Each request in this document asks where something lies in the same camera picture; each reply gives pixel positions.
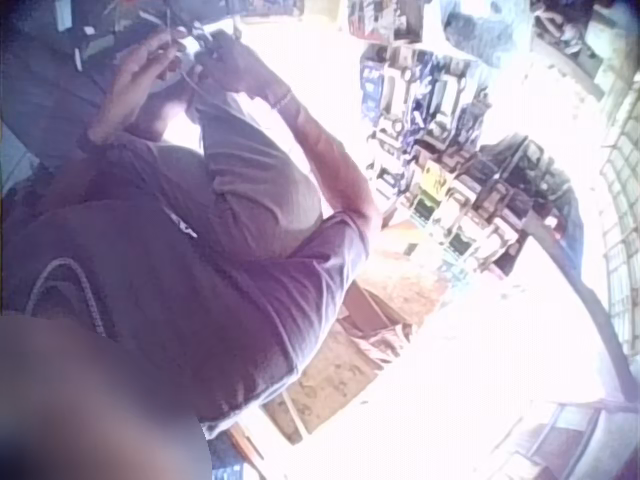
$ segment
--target hand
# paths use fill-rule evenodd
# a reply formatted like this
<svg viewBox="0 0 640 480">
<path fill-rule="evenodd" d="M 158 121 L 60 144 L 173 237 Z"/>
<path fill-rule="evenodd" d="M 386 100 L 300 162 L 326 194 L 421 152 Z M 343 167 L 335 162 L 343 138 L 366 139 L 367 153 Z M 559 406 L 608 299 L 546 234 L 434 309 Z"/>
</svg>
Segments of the hand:
<svg viewBox="0 0 640 480">
<path fill-rule="evenodd" d="M 212 39 L 213 52 L 203 50 L 196 55 L 208 78 L 228 92 L 243 92 L 270 105 L 286 95 L 287 85 L 251 48 L 222 30 L 215 32 Z"/>
<path fill-rule="evenodd" d="M 129 125 L 149 96 L 157 77 L 176 67 L 179 47 L 172 44 L 173 36 L 183 32 L 158 32 L 134 47 L 121 63 L 116 78 L 90 125 L 87 136 L 97 144 L 105 143 L 113 134 Z"/>
</svg>

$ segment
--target gray t-shirt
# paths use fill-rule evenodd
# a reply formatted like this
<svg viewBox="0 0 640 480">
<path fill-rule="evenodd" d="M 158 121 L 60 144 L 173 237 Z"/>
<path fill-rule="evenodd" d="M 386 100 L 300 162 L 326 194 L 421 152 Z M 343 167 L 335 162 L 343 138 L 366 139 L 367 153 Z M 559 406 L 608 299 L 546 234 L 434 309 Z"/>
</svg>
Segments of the gray t-shirt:
<svg viewBox="0 0 640 480">
<path fill-rule="evenodd" d="M 368 249 L 338 212 L 287 258 L 231 260 L 181 231 L 153 200 L 67 207 L 5 232 L 3 244 L 4 309 L 24 311 L 47 265 L 71 258 L 107 335 L 180 382 L 215 429 L 297 378 Z"/>
</svg>

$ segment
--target t-shirt sleeve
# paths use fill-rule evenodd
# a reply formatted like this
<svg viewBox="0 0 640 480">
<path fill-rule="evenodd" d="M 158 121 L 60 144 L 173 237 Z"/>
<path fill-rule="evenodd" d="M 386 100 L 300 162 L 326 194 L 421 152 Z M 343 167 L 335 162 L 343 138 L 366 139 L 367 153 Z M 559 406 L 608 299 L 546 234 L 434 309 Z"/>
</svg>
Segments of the t-shirt sleeve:
<svg viewBox="0 0 640 480">
<path fill-rule="evenodd" d="M 265 262 L 252 275 L 298 373 L 326 337 L 368 249 L 356 222 L 349 214 L 337 212 L 288 258 Z"/>
</svg>

